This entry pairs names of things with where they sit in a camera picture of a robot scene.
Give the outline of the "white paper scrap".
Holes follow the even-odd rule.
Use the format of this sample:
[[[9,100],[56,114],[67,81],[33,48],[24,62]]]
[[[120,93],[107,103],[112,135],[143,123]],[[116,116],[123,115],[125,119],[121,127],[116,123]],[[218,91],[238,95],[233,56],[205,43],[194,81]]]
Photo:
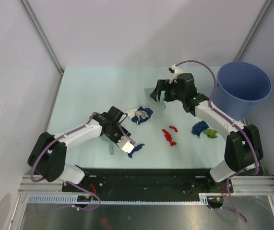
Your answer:
[[[137,112],[137,110],[138,109],[130,109],[130,110],[126,110],[125,113],[130,119],[132,119],[133,117],[135,117],[135,113]]]

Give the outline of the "green hand brush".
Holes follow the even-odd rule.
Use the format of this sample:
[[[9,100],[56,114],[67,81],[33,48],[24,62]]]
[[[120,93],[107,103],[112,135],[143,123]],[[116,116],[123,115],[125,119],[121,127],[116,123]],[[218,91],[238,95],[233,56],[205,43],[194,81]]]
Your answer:
[[[106,135],[102,135],[101,139],[108,143],[109,154],[113,155],[115,152],[115,144]]]

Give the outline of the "blue and white paper pile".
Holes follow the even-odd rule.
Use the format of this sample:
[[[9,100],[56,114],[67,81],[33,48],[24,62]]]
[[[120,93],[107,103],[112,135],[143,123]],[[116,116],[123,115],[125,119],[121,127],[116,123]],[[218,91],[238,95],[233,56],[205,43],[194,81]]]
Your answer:
[[[143,108],[142,106],[139,107],[135,112],[133,112],[133,117],[131,118],[131,121],[136,123],[137,125],[140,125],[146,121],[148,121],[151,116],[153,115],[153,110],[146,107]]]

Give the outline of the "green plastic dustpan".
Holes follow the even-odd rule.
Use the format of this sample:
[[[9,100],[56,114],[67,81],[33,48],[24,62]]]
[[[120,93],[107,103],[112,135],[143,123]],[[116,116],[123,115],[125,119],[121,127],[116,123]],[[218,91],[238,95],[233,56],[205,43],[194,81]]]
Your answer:
[[[161,96],[160,96],[161,93],[156,92],[156,88],[155,87],[144,88],[144,93],[145,93],[146,99],[148,101],[150,101],[152,104],[156,104],[162,110],[166,109],[166,105],[165,105],[163,99],[161,99]]]

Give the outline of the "small blue paper scrap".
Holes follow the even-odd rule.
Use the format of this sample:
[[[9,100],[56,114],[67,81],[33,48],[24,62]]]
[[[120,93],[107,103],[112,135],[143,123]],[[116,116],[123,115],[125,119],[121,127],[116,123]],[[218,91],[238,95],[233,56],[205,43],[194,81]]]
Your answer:
[[[143,146],[144,146],[145,144],[138,144],[138,145],[136,145],[135,147],[134,147],[134,149],[130,152],[130,153],[128,153],[128,157],[129,158],[133,158],[133,154],[135,153],[135,152],[138,152],[139,150],[141,150],[142,148],[143,148]]]

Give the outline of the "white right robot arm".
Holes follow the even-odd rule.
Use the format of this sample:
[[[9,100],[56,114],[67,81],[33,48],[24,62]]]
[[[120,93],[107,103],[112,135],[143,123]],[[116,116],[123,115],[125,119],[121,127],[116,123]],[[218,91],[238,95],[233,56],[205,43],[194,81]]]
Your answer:
[[[232,119],[210,103],[207,96],[197,92],[192,74],[181,73],[174,80],[159,79],[149,96],[159,102],[162,93],[165,102],[180,101],[185,112],[205,121],[226,141],[224,159],[209,171],[210,177],[204,181],[209,192],[216,192],[223,180],[248,166],[259,169],[263,150],[258,128]]]

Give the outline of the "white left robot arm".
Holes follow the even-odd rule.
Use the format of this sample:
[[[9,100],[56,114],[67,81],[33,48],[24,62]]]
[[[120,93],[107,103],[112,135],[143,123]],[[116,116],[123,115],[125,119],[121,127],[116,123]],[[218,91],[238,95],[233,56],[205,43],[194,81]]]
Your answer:
[[[32,168],[32,182],[53,182],[59,179],[72,183],[80,192],[85,191],[89,187],[86,172],[78,166],[66,163],[67,152],[91,139],[106,136],[123,152],[131,153],[135,141],[130,138],[131,133],[120,124],[123,116],[121,110],[112,106],[102,114],[92,113],[87,122],[69,131],[56,135],[42,133],[27,161]]]

